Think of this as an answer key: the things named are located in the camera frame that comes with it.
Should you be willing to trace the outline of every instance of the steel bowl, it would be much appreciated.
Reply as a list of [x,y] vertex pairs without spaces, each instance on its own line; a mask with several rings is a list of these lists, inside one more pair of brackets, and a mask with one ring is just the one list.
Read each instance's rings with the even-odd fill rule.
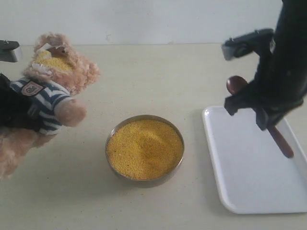
[[[176,133],[178,134],[178,136],[181,139],[181,143],[182,143],[182,146],[183,146],[181,159],[180,159],[179,163],[176,165],[176,167],[174,167],[168,174],[166,174],[162,177],[151,179],[151,180],[135,180],[133,178],[129,178],[129,177],[119,173],[116,169],[114,169],[114,167],[112,166],[112,164],[109,161],[107,146],[108,146],[109,141],[113,137],[113,135],[123,126],[125,126],[125,125],[127,125],[131,122],[140,121],[140,120],[155,120],[155,121],[164,122],[167,125],[171,126],[176,131]],[[106,139],[105,154],[106,154],[106,159],[107,159],[109,166],[111,167],[111,169],[115,173],[115,175],[118,176],[119,179],[121,179],[125,182],[128,182],[129,184],[133,184],[133,185],[139,186],[139,187],[153,187],[153,186],[158,186],[160,184],[165,183],[176,173],[176,171],[178,170],[178,168],[181,165],[184,149],[185,149],[185,145],[184,145],[183,137],[182,137],[180,131],[178,130],[178,128],[175,125],[173,125],[171,122],[169,122],[168,120],[166,120],[162,117],[155,116],[155,115],[138,115],[138,116],[133,116],[133,117],[130,117],[130,118],[122,121],[117,126],[115,126],[114,129],[112,129],[112,131],[110,132],[109,136]]]

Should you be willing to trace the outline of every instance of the plastic tray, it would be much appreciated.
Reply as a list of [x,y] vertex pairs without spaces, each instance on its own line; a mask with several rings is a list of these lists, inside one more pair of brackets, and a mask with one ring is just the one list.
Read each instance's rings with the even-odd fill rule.
[[219,197],[237,214],[307,212],[307,159],[284,119],[277,128],[294,151],[286,158],[251,109],[202,112]]

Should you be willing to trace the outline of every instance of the white wall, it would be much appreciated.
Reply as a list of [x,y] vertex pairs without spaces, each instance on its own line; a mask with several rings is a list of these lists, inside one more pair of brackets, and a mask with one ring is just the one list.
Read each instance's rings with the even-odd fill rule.
[[219,43],[275,28],[282,0],[2,0],[0,40],[45,32],[74,44]]

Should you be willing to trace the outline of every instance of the striped shirt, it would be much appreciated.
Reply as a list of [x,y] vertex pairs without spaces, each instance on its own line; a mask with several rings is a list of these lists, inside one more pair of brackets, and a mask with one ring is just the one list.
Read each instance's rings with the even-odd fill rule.
[[56,119],[54,111],[60,102],[72,99],[64,87],[53,81],[38,83],[22,78],[13,81],[11,88],[17,93],[28,96],[40,109],[39,116],[43,120],[43,126],[39,133],[44,135],[59,133],[62,124]]

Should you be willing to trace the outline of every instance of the teddy bear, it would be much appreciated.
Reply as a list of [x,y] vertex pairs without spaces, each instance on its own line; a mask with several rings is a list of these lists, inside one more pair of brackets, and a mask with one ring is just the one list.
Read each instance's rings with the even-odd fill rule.
[[35,106],[39,128],[0,127],[0,178],[12,175],[31,148],[52,140],[63,126],[76,127],[84,120],[86,108],[73,96],[99,76],[98,66],[78,53],[65,35],[38,38],[32,61],[10,88]]

